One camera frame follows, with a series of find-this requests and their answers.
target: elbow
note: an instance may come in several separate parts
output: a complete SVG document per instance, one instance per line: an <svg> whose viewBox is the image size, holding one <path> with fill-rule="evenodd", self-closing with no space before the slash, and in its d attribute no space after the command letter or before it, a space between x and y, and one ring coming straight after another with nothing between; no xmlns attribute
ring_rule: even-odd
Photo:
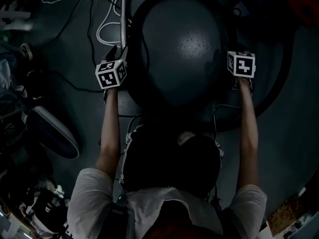
<svg viewBox="0 0 319 239"><path fill-rule="evenodd" d="M120 153L120 149L118 146L104 146L101 147L101 155L106 156L118 156Z"/></svg>
<svg viewBox="0 0 319 239"><path fill-rule="evenodd" d="M247 142L242 144L241 151L243 153L249 153L252 155L256 155L258 152L258 142Z"/></svg>

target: person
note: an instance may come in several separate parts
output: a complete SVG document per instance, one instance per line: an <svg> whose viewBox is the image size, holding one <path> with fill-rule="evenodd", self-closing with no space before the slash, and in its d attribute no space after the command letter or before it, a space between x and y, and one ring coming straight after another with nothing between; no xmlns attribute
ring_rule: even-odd
<svg viewBox="0 0 319 239"><path fill-rule="evenodd" d="M139 126L127 135L121 176L116 178L118 99L117 89L109 89L100 156L95 168L79 173L68 209L73 237L256 238L267 196L258 187L258 131L249 82L244 78L238 82L242 97L240 166L236 195L228 208L220 211L217 197L213 204L205 200L215 185L223 153L215 140L198 133L177 135L164 126ZM123 184L127 197L127 216L117 222L108 219L114 204L114 180ZM122 228L114 232L119 223Z"/></svg>

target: white t-shirt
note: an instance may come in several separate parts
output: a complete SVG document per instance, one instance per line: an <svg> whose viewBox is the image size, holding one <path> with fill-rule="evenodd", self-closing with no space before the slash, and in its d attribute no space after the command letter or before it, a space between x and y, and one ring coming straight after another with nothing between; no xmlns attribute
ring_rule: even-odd
<svg viewBox="0 0 319 239"><path fill-rule="evenodd" d="M113 202L113 182L104 172L87 168L80 172L71 197L67 220L75 239L97 238L97 220L105 207ZM127 194L127 238L142 239L155 223L164 201L179 201L188 210L193 225L223 235L216 210L205 200L185 191L170 188L150 188ZM266 208L267 196L255 185L241 188L228 209L242 239L255 239Z"/></svg>

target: red object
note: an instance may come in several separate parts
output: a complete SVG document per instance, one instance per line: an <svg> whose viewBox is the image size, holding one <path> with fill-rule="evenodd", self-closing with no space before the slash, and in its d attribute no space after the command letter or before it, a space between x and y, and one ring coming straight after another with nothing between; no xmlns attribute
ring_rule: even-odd
<svg viewBox="0 0 319 239"><path fill-rule="evenodd" d="M287 2L305 24L319 24L318 0L287 0Z"/></svg>

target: wrist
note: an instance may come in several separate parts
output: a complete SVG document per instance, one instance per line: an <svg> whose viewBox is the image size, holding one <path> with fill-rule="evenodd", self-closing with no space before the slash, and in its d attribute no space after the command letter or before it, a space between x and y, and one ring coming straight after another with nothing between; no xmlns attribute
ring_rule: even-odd
<svg viewBox="0 0 319 239"><path fill-rule="evenodd" d="M107 95L115 95L118 93L118 89L117 88L110 88L107 90Z"/></svg>
<svg viewBox="0 0 319 239"><path fill-rule="evenodd" d="M240 85L240 91L241 92L249 92L250 93L250 87L249 87L249 85Z"/></svg>
<svg viewBox="0 0 319 239"><path fill-rule="evenodd" d="M238 80L238 83L239 83L239 87L241 89L244 89L244 88L248 88L249 89L250 82L249 82L248 79L242 78L242 77L238 77L237 80Z"/></svg>

